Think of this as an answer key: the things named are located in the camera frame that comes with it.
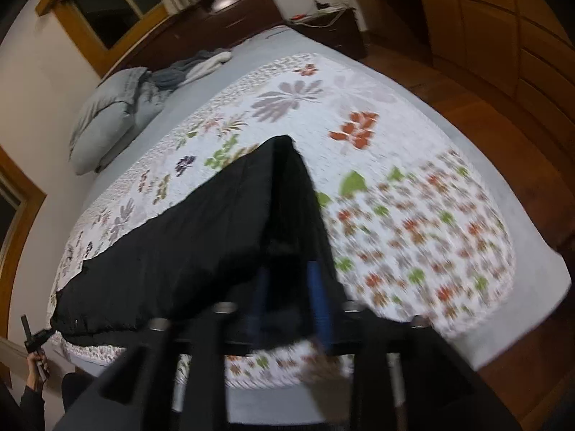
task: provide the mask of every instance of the pillow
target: pillow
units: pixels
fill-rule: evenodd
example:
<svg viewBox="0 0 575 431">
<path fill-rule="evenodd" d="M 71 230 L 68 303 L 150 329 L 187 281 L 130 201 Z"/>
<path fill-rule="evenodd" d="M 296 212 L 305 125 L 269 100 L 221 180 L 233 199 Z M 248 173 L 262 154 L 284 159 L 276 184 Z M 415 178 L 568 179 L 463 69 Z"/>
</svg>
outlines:
<svg viewBox="0 0 575 431">
<path fill-rule="evenodd" d="M 108 151 L 100 161 L 98 172 L 106 168 L 130 143 L 138 137 L 149 123 L 163 110 L 168 91 L 160 91 L 151 81 L 144 81 L 134 112 L 134 126 Z"/>
<path fill-rule="evenodd" d="M 114 73 L 96 88 L 80 110 L 80 118 L 70 138 L 70 157 L 78 139 L 97 114 L 114 103 L 134 105 L 140 80 L 147 73 L 148 69 L 143 67 L 124 69 Z"/>
<path fill-rule="evenodd" d="M 134 126 L 134 117 L 124 102 L 113 103 L 87 125 L 70 155 L 76 175 L 98 167 L 103 156 Z"/>
</svg>

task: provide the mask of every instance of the wooden window frame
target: wooden window frame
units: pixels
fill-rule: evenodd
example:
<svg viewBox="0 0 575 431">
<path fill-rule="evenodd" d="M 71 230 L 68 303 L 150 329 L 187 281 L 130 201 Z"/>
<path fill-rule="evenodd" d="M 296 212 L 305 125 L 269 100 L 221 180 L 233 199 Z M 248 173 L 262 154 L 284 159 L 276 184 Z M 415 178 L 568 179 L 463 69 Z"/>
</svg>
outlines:
<svg viewBox="0 0 575 431">
<path fill-rule="evenodd" d="M 100 77 L 110 71 L 142 37 L 169 16 L 164 5 L 162 3 L 157 4 L 144 14 L 112 48 L 108 49 L 73 2 L 70 0 L 40 0 L 36 6 L 36 14 L 39 16 L 51 11 Z"/>
<path fill-rule="evenodd" d="M 0 179 L 20 201 L 4 244 L 0 247 L 0 336 L 8 338 L 8 318 L 16 270 L 24 244 L 46 194 L 24 175 L 1 147 Z M 10 384 L 8 367 L 1 363 L 0 377 L 6 384 Z"/>
</svg>

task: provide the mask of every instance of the white floral bedspread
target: white floral bedspread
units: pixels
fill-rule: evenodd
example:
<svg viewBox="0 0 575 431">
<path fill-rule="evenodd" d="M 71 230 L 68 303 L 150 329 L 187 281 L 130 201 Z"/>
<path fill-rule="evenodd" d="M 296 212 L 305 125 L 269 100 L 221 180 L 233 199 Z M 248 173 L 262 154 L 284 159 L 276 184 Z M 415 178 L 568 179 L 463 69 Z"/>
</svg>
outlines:
<svg viewBox="0 0 575 431">
<path fill-rule="evenodd" d="M 80 217 L 55 292 L 90 259 L 183 200 L 266 139 L 288 134 L 323 209 L 337 275 L 347 293 L 387 318 L 431 317 L 447 337 L 484 321 L 506 298 L 514 253 L 481 178 L 450 140 L 389 87 L 314 54 L 267 64 L 194 112 L 124 173 Z M 111 362 L 120 348 L 81 348 Z M 185 380 L 188 358 L 179 365 Z M 232 387 L 293 384 L 348 374 L 349 357 L 312 342 L 228 357 Z"/>
</svg>

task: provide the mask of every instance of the dark wooden headboard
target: dark wooden headboard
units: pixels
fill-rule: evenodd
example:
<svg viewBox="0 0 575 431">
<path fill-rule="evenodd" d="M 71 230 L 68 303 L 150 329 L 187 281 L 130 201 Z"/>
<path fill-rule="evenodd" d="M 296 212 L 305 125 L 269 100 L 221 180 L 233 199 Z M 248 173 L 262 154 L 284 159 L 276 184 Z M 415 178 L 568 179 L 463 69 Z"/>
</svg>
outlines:
<svg viewBox="0 0 575 431">
<path fill-rule="evenodd" d="M 199 50 L 230 48 L 283 23 L 274 0 L 202 0 L 152 30 L 108 76 L 134 66 L 165 68 Z"/>
</svg>

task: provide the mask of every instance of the nightstand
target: nightstand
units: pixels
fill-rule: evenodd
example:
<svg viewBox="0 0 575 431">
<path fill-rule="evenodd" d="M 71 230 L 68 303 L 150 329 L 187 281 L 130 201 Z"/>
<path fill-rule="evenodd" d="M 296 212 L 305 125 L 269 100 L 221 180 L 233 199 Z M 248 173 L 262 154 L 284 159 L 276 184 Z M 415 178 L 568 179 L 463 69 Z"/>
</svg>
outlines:
<svg viewBox="0 0 575 431">
<path fill-rule="evenodd" d="M 300 34 L 327 45 L 354 60 L 366 57 L 367 52 L 355 20 L 353 8 L 346 8 L 337 20 L 332 23 L 338 15 L 339 12 L 319 13 L 307 17 L 301 22 L 289 22 L 288 25 Z"/>
</svg>

